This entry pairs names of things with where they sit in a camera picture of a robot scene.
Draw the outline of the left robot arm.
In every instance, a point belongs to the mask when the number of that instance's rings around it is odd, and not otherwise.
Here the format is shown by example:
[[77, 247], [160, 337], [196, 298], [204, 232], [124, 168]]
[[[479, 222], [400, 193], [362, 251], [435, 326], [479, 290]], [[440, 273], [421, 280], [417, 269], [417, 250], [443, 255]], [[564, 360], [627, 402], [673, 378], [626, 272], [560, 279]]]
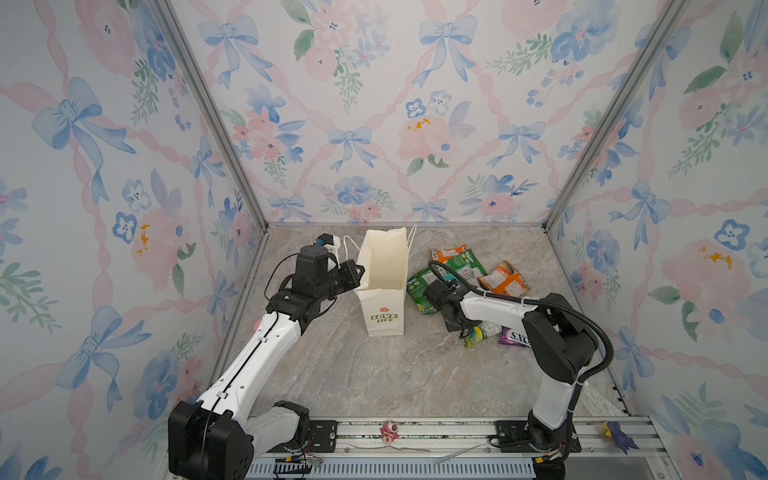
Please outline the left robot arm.
[[278, 448], [303, 454], [310, 444], [306, 407], [275, 403], [255, 419], [251, 409], [289, 349], [338, 296], [359, 287], [364, 267], [339, 261], [340, 239], [320, 235], [295, 254], [295, 270], [267, 303], [243, 350], [194, 401], [181, 401], [168, 418], [168, 467], [184, 479], [242, 479], [253, 460]]

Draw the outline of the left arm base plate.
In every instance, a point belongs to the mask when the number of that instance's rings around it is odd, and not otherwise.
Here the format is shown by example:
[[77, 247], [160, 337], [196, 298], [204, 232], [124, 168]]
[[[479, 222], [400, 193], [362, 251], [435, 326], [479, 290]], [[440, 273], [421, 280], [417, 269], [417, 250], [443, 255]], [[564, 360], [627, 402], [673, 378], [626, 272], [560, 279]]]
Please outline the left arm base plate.
[[336, 420], [310, 420], [300, 427], [296, 438], [273, 447], [270, 453], [334, 453], [338, 427], [339, 422]]

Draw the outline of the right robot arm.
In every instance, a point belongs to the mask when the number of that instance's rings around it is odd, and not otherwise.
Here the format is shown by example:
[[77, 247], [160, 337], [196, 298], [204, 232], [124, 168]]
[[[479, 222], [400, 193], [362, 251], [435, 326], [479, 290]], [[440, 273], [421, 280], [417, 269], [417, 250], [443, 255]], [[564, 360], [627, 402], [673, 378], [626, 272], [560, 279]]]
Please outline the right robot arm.
[[498, 437], [498, 447], [528, 444], [539, 452], [568, 452], [581, 390], [613, 360], [605, 332], [554, 293], [519, 298], [436, 280], [425, 298], [442, 314], [448, 330], [464, 333], [482, 322], [497, 324], [521, 334], [534, 354], [543, 373], [536, 402], [523, 432], [510, 440]]

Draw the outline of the white paper bag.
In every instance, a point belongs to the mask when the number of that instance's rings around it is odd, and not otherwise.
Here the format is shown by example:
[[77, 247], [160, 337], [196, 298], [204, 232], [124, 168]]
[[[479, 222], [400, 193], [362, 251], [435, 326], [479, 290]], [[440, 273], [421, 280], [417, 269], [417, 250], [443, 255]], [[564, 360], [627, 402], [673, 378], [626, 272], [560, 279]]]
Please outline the white paper bag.
[[350, 259], [348, 245], [353, 245], [358, 253], [356, 264], [365, 269], [354, 292], [370, 337], [404, 334], [409, 256], [415, 232], [415, 227], [367, 230], [360, 246], [349, 235], [342, 237], [345, 258]]

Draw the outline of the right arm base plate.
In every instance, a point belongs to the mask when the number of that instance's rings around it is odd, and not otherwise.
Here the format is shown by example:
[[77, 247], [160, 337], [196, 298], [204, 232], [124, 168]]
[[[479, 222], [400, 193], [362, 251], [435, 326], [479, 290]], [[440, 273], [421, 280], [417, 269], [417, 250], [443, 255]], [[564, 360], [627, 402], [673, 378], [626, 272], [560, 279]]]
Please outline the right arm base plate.
[[491, 444], [503, 453], [553, 453], [568, 447], [569, 453], [579, 453], [582, 447], [571, 423], [551, 430], [537, 420], [498, 420]]

